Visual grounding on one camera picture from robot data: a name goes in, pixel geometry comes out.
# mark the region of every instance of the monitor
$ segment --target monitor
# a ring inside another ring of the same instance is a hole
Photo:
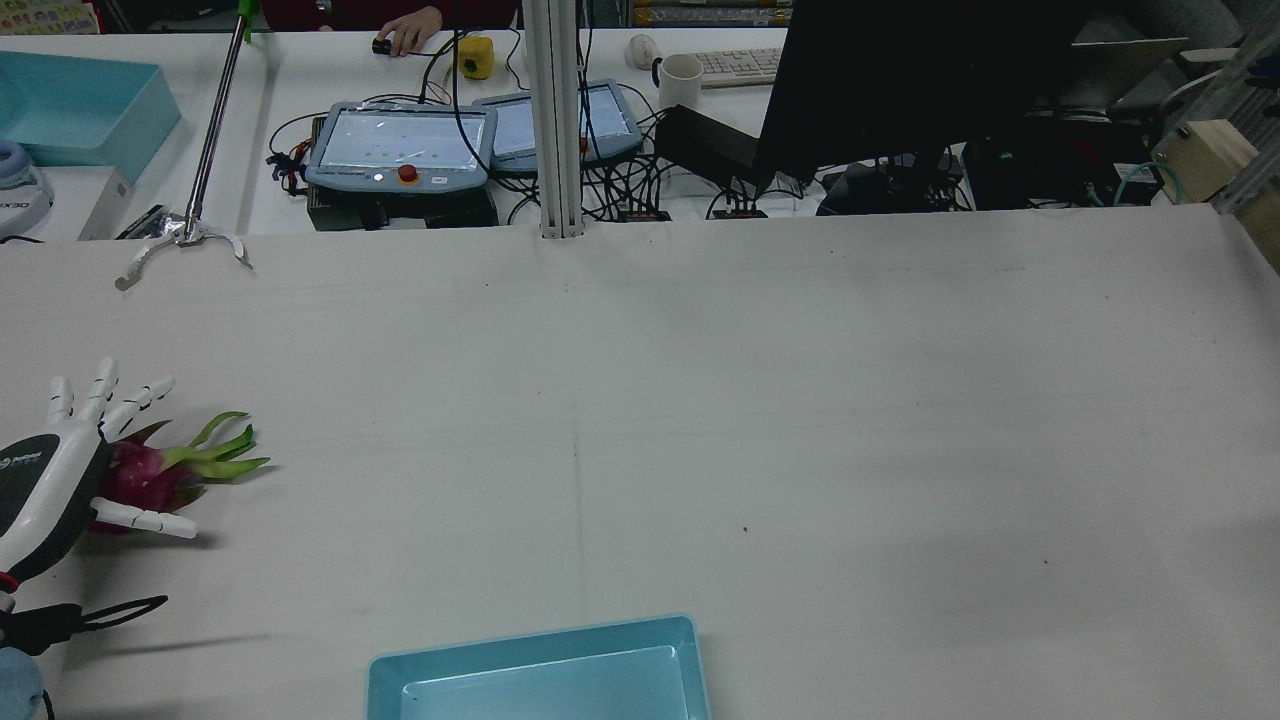
[[[590,168],[635,152],[643,137],[622,90],[612,79],[588,83],[591,106],[591,137],[582,167]],[[534,108],[527,92],[476,100],[476,105],[498,111],[498,128],[493,141],[495,174],[538,174],[538,151],[534,147]],[[588,136],[586,115],[579,100],[580,132]]]
[[[756,165],[808,181],[824,165],[914,152],[923,181],[951,143],[1055,95],[1091,4],[795,0]],[[914,196],[925,187],[906,184],[901,202],[861,210],[923,209]]]
[[[454,114],[433,105],[339,102],[325,118],[306,179],[347,192],[434,195],[483,187],[495,120],[488,108]]]

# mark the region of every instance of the black monitor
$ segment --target black monitor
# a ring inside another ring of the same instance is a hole
[[[928,209],[927,178],[947,146],[998,131],[1034,97],[1052,96],[1092,5],[795,0],[756,165],[808,181],[824,165],[910,152],[922,172],[905,182],[846,177],[858,183],[846,187],[851,205],[828,197],[819,214]],[[884,197],[895,183],[897,197]]]

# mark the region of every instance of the person's hand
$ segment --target person's hand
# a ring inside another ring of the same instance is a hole
[[[384,24],[383,29],[378,32],[378,40],[387,40],[387,36],[396,33],[392,37],[392,58],[399,58],[410,53],[421,53],[428,38],[439,32],[442,27],[444,27],[444,18],[440,17],[440,10],[426,6]]]

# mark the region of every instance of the computer mouse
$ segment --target computer mouse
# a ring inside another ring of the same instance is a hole
[[[658,50],[658,41],[643,32],[631,36],[627,46],[622,50],[622,58],[637,70],[652,68],[654,59],[659,55],[662,51]]]

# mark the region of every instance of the blue cable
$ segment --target blue cable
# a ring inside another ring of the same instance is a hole
[[[1183,181],[1178,177],[1178,170],[1170,168],[1165,163],[1143,163],[1140,165],[1134,165],[1134,168],[1125,174],[1124,179],[1120,181],[1120,187],[1116,188],[1115,200],[1111,201],[1112,206],[1120,205],[1120,196],[1124,195],[1125,186],[1129,184],[1129,181],[1132,181],[1135,174],[1146,170],[1147,168],[1164,170],[1169,174],[1169,177],[1174,178],[1174,188],[1178,191],[1178,196],[1174,199],[1174,205],[1183,204]]]

